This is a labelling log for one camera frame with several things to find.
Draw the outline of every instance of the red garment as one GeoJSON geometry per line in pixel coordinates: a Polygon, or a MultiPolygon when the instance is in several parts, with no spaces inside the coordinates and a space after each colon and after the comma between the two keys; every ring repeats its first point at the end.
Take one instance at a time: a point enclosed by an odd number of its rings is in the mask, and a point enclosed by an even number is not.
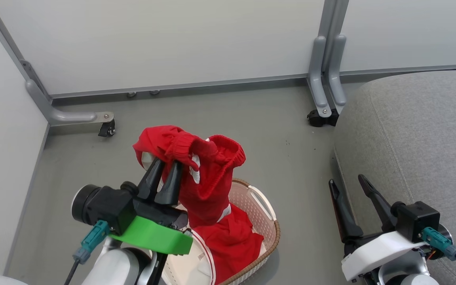
{"type": "Polygon", "coordinates": [[[263,237],[252,233],[252,224],[246,213],[232,205],[232,213],[217,222],[230,204],[228,193],[233,169],[246,160],[236,141],[222,135],[214,135],[205,141],[179,127],[157,126],[143,130],[133,148],[140,164],[142,152],[152,153],[166,162],[163,180],[168,177],[173,160],[189,166],[190,169],[184,167],[183,170],[179,201],[188,209],[190,226],[204,238],[212,251],[216,284],[258,258],[263,237]],[[193,155],[198,155],[199,167],[192,160],[193,155]],[[198,184],[190,171],[199,171],[198,184]]]}
{"type": "Polygon", "coordinates": [[[212,252],[216,285],[234,276],[258,258],[264,238],[253,233],[252,228],[246,212],[232,204],[232,213],[220,222],[194,229],[212,252]]]}

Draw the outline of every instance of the gray ottoman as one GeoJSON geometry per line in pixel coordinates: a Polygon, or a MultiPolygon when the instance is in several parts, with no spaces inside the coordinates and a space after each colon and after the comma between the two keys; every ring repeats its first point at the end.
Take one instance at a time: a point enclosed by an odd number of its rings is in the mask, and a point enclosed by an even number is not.
{"type": "MultiPolygon", "coordinates": [[[[349,99],[335,127],[344,187],[365,234],[381,222],[364,195],[364,174],[390,204],[423,201],[441,213],[456,245],[456,71],[378,79],[349,99]]],[[[442,285],[456,285],[456,261],[429,261],[442,285]]]]}

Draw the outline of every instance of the metal partition leg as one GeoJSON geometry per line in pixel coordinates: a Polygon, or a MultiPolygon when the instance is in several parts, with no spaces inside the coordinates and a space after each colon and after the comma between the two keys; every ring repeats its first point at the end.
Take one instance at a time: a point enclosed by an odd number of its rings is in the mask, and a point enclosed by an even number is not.
{"type": "Polygon", "coordinates": [[[311,64],[309,65],[309,76],[307,78],[309,88],[313,94],[314,104],[318,110],[319,116],[322,118],[328,118],[332,115],[321,82],[321,65],[323,62],[325,46],[326,38],[324,36],[318,36],[314,39],[311,64]]]}
{"type": "Polygon", "coordinates": [[[343,34],[337,35],[334,38],[331,59],[326,70],[328,86],[332,93],[333,103],[339,114],[346,104],[346,95],[344,94],[344,89],[342,88],[339,77],[340,61],[342,60],[344,45],[346,45],[346,36],[343,34]]]}
{"type": "Polygon", "coordinates": [[[49,122],[51,129],[56,128],[55,131],[57,131],[58,127],[61,126],[85,127],[87,125],[94,125],[101,128],[99,135],[102,137],[110,137],[114,134],[115,122],[113,112],[63,112],[54,108],[49,103],[40,90],[40,87],[32,79],[26,81],[26,90],[45,119],[49,122]]]}

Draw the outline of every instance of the caster wheel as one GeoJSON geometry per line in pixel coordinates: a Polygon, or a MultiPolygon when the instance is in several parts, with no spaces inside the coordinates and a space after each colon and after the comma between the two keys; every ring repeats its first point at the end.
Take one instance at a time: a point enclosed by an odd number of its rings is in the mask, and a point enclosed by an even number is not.
{"type": "Polygon", "coordinates": [[[318,110],[312,110],[309,115],[307,115],[307,120],[311,126],[317,128],[322,127],[324,124],[326,124],[326,119],[320,117],[318,110]]]}
{"type": "Polygon", "coordinates": [[[107,123],[103,123],[100,128],[98,136],[100,137],[112,137],[116,133],[116,121],[112,120],[107,123]]]}
{"type": "Polygon", "coordinates": [[[337,112],[337,109],[332,109],[332,115],[330,117],[327,118],[326,122],[331,125],[331,126],[334,126],[337,124],[337,119],[339,118],[339,113],[337,112]]]}

